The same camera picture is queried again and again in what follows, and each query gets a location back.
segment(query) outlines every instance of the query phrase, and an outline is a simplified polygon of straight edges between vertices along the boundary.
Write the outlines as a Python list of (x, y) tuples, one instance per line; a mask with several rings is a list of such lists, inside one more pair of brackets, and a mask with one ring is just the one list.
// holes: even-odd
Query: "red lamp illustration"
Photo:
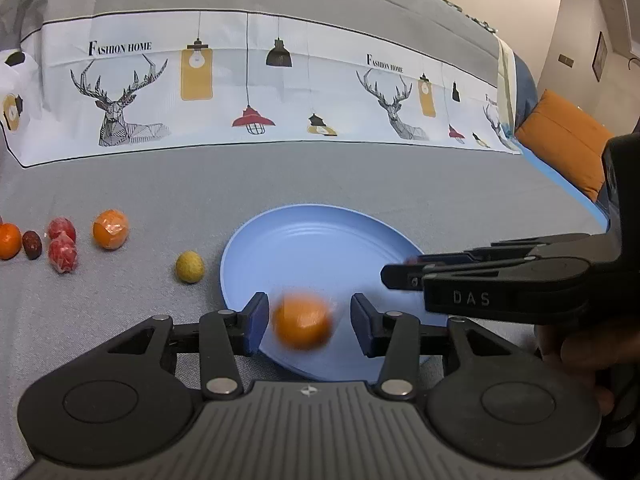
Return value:
[(449, 125), (449, 137), (456, 139), (460, 144), (465, 143), (465, 136), (458, 133), (451, 125)]
[(242, 116), (238, 117), (232, 126), (246, 126), (246, 130), (252, 135), (261, 135), (264, 133), (264, 127), (275, 126), (275, 123), (266, 117), (262, 117), (256, 110), (248, 104)]
[(258, 113), (255, 108), (251, 108), (249, 103), (249, 14), (246, 16), (246, 62), (245, 62), (245, 80), (244, 88), (246, 89), (246, 108), (242, 112), (242, 116), (238, 117), (232, 126), (245, 126), (246, 130), (252, 135), (261, 135), (264, 133), (265, 126), (275, 126), (275, 123)]

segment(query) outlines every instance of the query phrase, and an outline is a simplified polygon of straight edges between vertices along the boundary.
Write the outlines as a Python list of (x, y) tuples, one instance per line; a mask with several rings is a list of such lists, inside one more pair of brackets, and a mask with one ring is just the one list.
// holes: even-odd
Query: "tangerine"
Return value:
[(283, 345), (313, 350), (331, 337), (333, 320), (328, 305), (311, 294), (286, 294), (273, 313), (273, 330)]
[(20, 252), (22, 235), (13, 224), (0, 225), (0, 258), (10, 260)]
[(115, 250), (129, 236), (129, 219), (117, 209), (107, 209), (94, 220), (94, 240), (103, 249)]

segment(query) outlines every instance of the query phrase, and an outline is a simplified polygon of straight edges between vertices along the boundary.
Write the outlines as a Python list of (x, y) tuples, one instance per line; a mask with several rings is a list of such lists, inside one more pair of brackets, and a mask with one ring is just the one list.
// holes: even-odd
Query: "picture frame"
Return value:
[(602, 31), (598, 37), (598, 47), (596, 48), (596, 54), (593, 57), (593, 63), (591, 63), (591, 67), (593, 68), (593, 73), (596, 75), (596, 79), (598, 82), (602, 79), (602, 72), (604, 70), (604, 64), (607, 61), (607, 42), (604, 39), (604, 34)]

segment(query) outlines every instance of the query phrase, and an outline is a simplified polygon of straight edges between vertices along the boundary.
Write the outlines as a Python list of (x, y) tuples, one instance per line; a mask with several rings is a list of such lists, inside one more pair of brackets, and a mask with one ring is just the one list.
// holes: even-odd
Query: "wall outlet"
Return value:
[(569, 68), (573, 68), (574, 67), (574, 60), (571, 59), (570, 57), (564, 56), (563, 54), (560, 54), (560, 57), (558, 58), (558, 61), (560, 63), (563, 63), (563, 64), (567, 65)]

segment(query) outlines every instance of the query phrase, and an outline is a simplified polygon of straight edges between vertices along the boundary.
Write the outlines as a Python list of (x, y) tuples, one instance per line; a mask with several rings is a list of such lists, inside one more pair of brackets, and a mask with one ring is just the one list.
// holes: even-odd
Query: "pendant lamp illustration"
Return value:
[(311, 124), (306, 130), (310, 134), (321, 134), (325, 137), (337, 137), (338, 135), (333, 128), (330, 128), (326, 124), (324, 124), (322, 118), (318, 117), (316, 114), (313, 114), (311, 115), (311, 117), (309, 117), (309, 122)]
[(486, 142), (484, 142), (484, 140), (482, 140), (480, 137), (478, 137), (476, 134), (472, 134), (474, 136), (474, 139), (476, 140), (476, 142), (478, 144), (480, 144), (480, 146), (482, 146), (483, 148), (490, 148), (491, 146), (489, 146)]
[(213, 51), (200, 41), (200, 16), (201, 13), (198, 14), (196, 40), (180, 53), (180, 97), (183, 101), (213, 97)]
[(309, 88), (309, 102), (311, 104), (311, 117), (306, 130), (310, 134), (324, 135), (325, 137), (337, 137), (338, 133), (331, 127), (324, 124), (322, 117), (316, 115), (314, 110), (314, 92), (311, 88), (311, 53), (309, 52), (309, 31), (306, 31), (306, 81)]
[(20, 115), (22, 114), (22, 98), (19, 95), (9, 94), (2, 102), (2, 113), (9, 130), (14, 132), (20, 127)]
[(456, 139), (460, 144), (465, 143), (465, 136), (459, 134), (451, 125), (449, 125), (449, 137)]
[(454, 101), (460, 102), (460, 93), (458, 92), (455, 81), (453, 82), (453, 95), (451, 97)]
[(249, 104), (249, 14), (246, 16), (246, 61), (244, 64), (245, 79), (244, 88), (246, 89), (246, 108), (242, 112), (242, 116), (238, 117), (232, 126), (245, 126), (246, 130), (252, 135), (261, 135), (264, 133), (265, 126), (275, 126), (275, 123), (266, 117), (263, 117), (257, 110), (251, 108)]
[(269, 66), (291, 66), (291, 54), (284, 48), (284, 41), (280, 39), (280, 17), (278, 16), (278, 39), (273, 42), (273, 48), (267, 54)]
[(420, 97), (420, 107), (422, 114), (426, 117), (435, 117), (436, 108), (433, 105), (433, 93), (431, 92), (431, 81), (422, 74), (418, 82), (418, 96)]

